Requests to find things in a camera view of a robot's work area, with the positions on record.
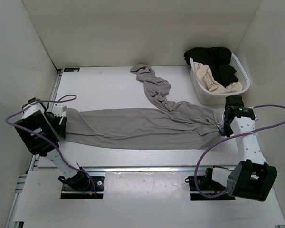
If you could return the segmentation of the grey trousers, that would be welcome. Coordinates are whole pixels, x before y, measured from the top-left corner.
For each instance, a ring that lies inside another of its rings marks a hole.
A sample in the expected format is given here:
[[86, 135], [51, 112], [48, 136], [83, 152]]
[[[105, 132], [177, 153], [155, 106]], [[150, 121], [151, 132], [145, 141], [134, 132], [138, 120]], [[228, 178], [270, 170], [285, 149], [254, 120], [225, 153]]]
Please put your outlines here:
[[220, 138], [222, 115], [187, 101], [170, 101], [171, 85], [149, 66], [131, 73], [143, 83], [153, 108], [104, 109], [66, 112], [67, 142], [113, 149], [204, 149]]

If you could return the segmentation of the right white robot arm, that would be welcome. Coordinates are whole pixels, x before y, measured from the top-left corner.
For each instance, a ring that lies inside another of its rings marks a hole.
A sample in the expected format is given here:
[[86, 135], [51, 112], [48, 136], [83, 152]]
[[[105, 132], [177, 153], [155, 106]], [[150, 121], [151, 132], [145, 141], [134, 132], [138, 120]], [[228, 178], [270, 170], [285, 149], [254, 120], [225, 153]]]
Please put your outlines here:
[[234, 170], [212, 166], [207, 168], [204, 185], [209, 190], [219, 185], [227, 189], [232, 197], [265, 201], [277, 178], [276, 167], [268, 165], [258, 138], [252, 131], [256, 116], [246, 108], [239, 95], [230, 95], [225, 100], [223, 133], [226, 137], [236, 136], [239, 164]]

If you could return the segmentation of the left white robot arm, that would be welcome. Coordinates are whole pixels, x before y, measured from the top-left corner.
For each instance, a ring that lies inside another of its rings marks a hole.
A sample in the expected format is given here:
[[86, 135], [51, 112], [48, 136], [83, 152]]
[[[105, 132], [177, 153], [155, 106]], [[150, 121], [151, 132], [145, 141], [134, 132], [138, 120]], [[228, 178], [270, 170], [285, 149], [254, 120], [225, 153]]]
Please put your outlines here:
[[31, 154], [48, 159], [62, 172], [61, 183], [77, 191], [88, 190], [92, 185], [89, 175], [67, 162], [59, 150], [59, 141], [66, 138], [67, 107], [55, 102], [50, 109], [44, 103], [35, 97], [28, 100], [22, 106], [22, 118], [6, 123], [14, 126]]

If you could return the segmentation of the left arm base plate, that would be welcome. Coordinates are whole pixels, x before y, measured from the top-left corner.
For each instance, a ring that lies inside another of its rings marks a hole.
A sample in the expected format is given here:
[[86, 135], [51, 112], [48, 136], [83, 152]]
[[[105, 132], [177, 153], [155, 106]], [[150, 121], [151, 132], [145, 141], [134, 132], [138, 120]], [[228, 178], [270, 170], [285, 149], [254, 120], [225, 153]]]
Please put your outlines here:
[[59, 176], [58, 180], [62, 183], [60, 198], [102, 200], [104, 196], [105, 176], [92, 176], [91, 178], [93, 182], [82, 172], [69, 179]]

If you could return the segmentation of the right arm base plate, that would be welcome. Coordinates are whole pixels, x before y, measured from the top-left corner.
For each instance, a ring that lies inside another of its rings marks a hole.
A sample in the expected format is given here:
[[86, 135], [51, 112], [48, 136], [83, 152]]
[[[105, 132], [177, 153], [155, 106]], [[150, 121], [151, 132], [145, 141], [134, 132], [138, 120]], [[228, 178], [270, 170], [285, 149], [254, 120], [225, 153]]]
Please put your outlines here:
[[[219, 196], [217, 198], [205, 198], [203, 197], [196, 189], [194, 183], [194, 176], [188, 176], [185, 180], [185, 183], [189, 184], [190, 189], [190, 200], [191, 201], [225, 201], [225, 200], [235, 200], [235, 197], [229, 196], [227, 193]], [[224, 187], [216, 182], [206, 182], [205, 176], [197, 176], [197, 182], [200, 190], [207, 195], [216, 195], [221, 193], [224, 190]]]

